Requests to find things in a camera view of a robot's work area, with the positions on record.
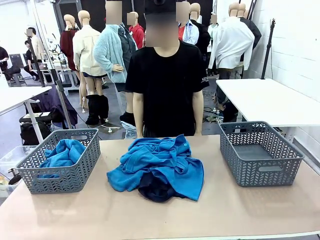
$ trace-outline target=pile of clothes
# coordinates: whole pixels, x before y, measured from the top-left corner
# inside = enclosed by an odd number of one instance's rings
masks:
[[[157,203],[171,197],[199,199],[204,168],[200,160],[191,157],[190,145],[183,135],[175,139],[137,139],[120,163],[106,174],[116,191],[138,189],[145,198]]]
[[[46,149],[44,156],[46,160],[39,168],[70,167],[78,162],[86,147],[78,140],[62,139],[53,150]],[[57,174],[39,175],[40,179],[59,178]]]

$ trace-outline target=red shirt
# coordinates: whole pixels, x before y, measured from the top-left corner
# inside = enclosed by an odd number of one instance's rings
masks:
[[[183,41],[183,36],[184,36],[184,32],[185,32],[185,27],[186,27],[186,26],[179,27],[179,40],[180,40],[180,41]]]

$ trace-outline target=hand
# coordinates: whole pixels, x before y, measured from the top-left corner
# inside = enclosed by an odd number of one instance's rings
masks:
[[[123,72],[125,70],[125,68],[123,66],[120,66],[119,64],[114,64],[112,71],[114,72]]]
[[[201,132],[195,132],[194,136],[202,136],[202,133]]]

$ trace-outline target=basket handle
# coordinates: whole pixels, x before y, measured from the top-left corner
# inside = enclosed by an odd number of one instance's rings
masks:
[[[280,166],[261,166],[259,172],[281,172],[283,169]]]

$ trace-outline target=cream jacket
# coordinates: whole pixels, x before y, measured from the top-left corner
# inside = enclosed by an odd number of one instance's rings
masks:
[[[80,31],[77,31],[73,38],[73,61],[76,69],[99,77],[106,75],[94,58],[94,48],[100,32],[94,30],[90,25],[84,25]]]

